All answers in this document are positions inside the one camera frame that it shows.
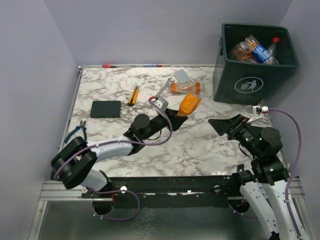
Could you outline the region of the orange juice bottle patterned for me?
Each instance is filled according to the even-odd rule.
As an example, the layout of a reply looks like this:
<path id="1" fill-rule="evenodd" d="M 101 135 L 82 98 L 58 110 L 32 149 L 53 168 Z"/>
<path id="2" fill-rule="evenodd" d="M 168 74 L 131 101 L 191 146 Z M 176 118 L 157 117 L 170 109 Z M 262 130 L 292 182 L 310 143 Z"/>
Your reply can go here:
<path id="1" fill-rule="evenodd" d="M 201 102 L 201 98 L 192 93 L 187 93 L 179 105 L 177 116 L 188 116 L 192 114 Z"/>

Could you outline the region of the large orange drink bottle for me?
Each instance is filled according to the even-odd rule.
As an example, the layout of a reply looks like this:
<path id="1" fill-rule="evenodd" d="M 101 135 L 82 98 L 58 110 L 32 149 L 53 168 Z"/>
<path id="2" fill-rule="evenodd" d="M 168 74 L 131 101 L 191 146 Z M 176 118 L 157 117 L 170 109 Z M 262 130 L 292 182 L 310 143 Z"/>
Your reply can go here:
<path id="1" fill-rule="evenodd" d="M 255 47 L 259 45 L 259 41 L 252 35 L 245 38 L 244 41 L 237 43 L 228 53 L 227 57 L 233 61 L 258 63 L 259 61 L 252 55 Z"/>

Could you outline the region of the Pepsi bottle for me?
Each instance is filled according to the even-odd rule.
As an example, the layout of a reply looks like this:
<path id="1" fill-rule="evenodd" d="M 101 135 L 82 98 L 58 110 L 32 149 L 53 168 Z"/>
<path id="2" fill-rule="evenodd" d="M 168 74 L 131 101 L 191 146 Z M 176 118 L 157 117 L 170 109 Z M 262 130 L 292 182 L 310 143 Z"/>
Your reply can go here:
<path id="1" fill-rule="evenodd" d="M 278 65 L 278 60 L 270 54 L 270 52 L 261 44 L 258 44 L 251 54 L 258 60 L 260 64 Z"/>

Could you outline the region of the red label water bottle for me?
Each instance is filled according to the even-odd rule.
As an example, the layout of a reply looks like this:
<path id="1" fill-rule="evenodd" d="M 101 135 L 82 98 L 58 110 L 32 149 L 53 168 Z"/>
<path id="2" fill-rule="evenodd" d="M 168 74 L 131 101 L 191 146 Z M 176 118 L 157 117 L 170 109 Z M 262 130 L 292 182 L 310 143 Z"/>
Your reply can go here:
<path id="1" fill-rule="evenodd" d="M 269 52 L 269 54 L 271 56 L 276 57 L 279 43 L 280 43 L 280 38 L 279 37 L 273 37 L 272 38 L 271 44 L 267 48 L 267 51 Z"/>

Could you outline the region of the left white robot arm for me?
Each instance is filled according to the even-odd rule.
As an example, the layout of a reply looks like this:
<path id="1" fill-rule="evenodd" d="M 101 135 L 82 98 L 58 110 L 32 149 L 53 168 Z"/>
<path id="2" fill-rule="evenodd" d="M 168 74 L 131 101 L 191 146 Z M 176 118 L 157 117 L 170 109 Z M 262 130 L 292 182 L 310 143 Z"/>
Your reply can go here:
<path id="1" fill-rule="evenodd" d="M 82 186 L 92 189 L 101 198 L 106 197 L 112 182 L 102 170 L 93 169 L 97 162 L 134 155 L 145 146 L 164 144 L 166 140 L 157 143 L 147 140 L 163 129 L 175 132 L 187 119 L 178 111 L 167 108 L 154 118 L 137 115 L 130 128 L 118 138 L 89 143 L 82 137 L 75 137 L 51 160 L 53 178 L 68 190 Z"/>

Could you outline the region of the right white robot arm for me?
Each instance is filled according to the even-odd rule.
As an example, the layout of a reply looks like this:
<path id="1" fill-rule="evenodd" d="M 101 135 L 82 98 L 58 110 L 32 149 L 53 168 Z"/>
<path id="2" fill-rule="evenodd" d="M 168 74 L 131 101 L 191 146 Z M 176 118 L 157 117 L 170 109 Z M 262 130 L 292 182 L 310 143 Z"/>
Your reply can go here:
<path id="1" fill-rule="evenodd" d="M 283 147 L 280 132 L 252 123 L 268 113 L 266 106 L 254 106 L 254 117 L 238 114 L 229 119 L 209 119 L 219 136 L 236 140 L 251 155 L 251 170 L 237 171 L 229 189 L 242 195 L 254 211 L 268 240 L 308 240 L 290 193 L 292 174 L 278 158 Z"/>

